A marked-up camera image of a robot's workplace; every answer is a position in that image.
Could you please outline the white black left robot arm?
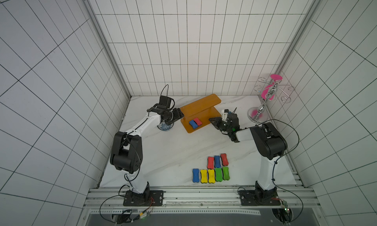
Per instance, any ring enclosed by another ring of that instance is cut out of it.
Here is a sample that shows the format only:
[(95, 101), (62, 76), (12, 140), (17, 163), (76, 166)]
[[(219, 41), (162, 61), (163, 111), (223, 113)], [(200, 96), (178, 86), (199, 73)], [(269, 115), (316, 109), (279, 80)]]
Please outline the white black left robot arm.
[(147, 115), (134, 127), (115, 134), (110, 164), (116, 170), (125, 173), (126, 180), (131, 185), (132, 193), (144, 198), (149, 197), (149, 183), (141, 174), (143, 161), (142, 136), (161, 123), (170, 126), (182, 118), (184, 118), (184, 114), (179, 108), (168, 110), (152, 107), (147, 110)]

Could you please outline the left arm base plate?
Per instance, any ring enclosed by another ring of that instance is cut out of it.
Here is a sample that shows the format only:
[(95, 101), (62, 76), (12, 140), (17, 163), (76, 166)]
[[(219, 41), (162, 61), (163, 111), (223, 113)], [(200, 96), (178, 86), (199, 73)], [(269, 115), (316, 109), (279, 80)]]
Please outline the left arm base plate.
[(123, 206), (162, 206), (164, 191), (146, 190), (143, 194), (127, 191), (124, 196)]

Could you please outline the yellow eraser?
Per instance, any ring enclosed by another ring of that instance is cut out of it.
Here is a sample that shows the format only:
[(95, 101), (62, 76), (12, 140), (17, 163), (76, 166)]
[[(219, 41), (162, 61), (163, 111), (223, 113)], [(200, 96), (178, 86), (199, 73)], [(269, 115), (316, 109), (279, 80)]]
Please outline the yellow eraser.
[(205, 169), (200, 170), (201, 183), (208, 183), (208, 171)]
[(214, 169), (208, 169), (208, 182), (215, 183), (216, 182), (216, 175)]

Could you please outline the wooden two-tier shelf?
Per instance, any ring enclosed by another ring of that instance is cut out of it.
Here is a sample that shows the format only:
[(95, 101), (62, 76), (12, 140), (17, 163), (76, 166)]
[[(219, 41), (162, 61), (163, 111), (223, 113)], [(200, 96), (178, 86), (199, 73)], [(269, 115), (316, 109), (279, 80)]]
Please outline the wooden two-tier shelf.
[[(211, 94), (181, 107), (180, 110), (184, 114), (181, 123), (187, 133), (193, 133), (206, 125), (209, 125), (210, 118), (220, 117), (221, 114), (215, 108), (215, 106), (220, 103), (221, 99), (216, 94)], [(202, 125), (196, 129), (189, 124), (189, 122), (193, 121), (195, 118), (198, 118), (202, 123)]]

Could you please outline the green eraser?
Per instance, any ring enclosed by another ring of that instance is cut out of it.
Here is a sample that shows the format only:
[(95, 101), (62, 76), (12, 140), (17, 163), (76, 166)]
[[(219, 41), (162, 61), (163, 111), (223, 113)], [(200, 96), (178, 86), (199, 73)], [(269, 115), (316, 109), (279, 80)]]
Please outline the green eraser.
[(223, 173), (223, 180), (230, 180), (229, 167), (223, 166), (222, 173)]
[(216, 182), (222, 182), (223, 181), (222, 168), (215, 168), (215, 181)]

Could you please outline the blue eraser top shelf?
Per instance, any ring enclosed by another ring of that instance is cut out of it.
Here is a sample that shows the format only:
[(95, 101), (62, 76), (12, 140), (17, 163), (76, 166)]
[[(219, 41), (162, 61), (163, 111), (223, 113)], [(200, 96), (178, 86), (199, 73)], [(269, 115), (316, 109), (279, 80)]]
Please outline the blue eraser top shelf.
[(194, 183), (200, 182), (199, 169), (192, 169), (192, 181)]

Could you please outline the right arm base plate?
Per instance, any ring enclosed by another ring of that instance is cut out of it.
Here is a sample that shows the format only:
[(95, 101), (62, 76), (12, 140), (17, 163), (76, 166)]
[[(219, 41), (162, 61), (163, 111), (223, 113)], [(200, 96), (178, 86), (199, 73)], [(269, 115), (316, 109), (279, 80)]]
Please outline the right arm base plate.
[(275, 189), (269, 191), (238, 190), (242, 206), (281, 206)]

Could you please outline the red eraser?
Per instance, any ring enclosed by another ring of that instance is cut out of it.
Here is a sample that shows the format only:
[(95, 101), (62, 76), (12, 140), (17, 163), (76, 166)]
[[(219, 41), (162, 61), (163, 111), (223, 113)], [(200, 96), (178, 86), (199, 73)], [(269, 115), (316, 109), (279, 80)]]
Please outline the red eraser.
[(220, 157), (221, 157), (221, 163), (222, 163), (222, 165), (223, 165), (223, 166), (228, 166), (228, 165), (229, 165), (229, 162), (228, 162), (228, 159), (227, 159), (227, 154), (222, 153), (222, 154), (220, 155)]
[(198, 127), (202, 126), (202, 122), (198, 118), (193, 119)]
[(208, 157), (207, 169), (213, 170), (215, 168), (215, 159), (212, 156)]

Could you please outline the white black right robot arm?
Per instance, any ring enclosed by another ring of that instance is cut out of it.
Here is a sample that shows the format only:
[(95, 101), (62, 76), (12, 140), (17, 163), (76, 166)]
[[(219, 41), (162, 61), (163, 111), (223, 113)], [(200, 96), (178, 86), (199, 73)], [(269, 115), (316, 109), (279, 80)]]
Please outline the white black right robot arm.
[(210, 118), (209, 122), (235, 143), (254, 141), (261, 155), (261, 167), (255, 184), (254, 198), (257, 201), (269, 200), (276, 194), (274, 170), (278, 159), (284, 155), (288, 144), (277, 128), (267, 120), (258, 125), (241, 129), (235, 113), (226, 113), (227, 117)]

